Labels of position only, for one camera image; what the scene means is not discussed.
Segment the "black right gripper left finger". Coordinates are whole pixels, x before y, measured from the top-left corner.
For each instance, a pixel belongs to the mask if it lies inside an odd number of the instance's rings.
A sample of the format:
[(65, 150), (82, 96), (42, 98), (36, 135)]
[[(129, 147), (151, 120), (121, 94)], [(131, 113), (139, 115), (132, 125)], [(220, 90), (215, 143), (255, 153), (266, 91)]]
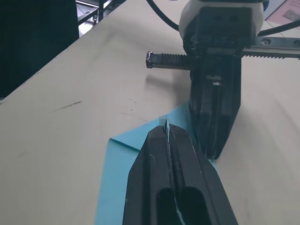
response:
[(157, 126), (147, 134), (128, 174), (124, 225), (176, 224), (168, 147), (163, 126)]

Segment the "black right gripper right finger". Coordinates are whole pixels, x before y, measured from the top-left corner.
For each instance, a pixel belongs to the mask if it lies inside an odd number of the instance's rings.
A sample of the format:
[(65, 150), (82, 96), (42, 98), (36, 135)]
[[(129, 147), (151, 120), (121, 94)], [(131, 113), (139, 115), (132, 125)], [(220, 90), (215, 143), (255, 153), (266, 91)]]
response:
[(169, 126), (176, 203), (186, 225), (236, 225), (237, 219), (214, 166), (196, 150), (188, 132)]

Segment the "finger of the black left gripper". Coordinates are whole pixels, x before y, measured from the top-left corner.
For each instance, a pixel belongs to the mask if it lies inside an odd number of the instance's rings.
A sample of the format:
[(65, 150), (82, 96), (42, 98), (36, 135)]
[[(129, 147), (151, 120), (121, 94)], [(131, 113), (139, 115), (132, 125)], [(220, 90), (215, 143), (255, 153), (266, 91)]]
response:
[(220, 66), (221, 85), (218, 94), (217, 137), (213, 159), (218, 159), (221, 155), (241, 103), (241, 59), (227, 58)]
[(199, 60), (191, 76), (189, 109), (194, 137), (198, 148), (208, 157), (214, 157), (213, 131), (211, 128), (213, 109), (213, 81), (209, 78), (210, 63)]

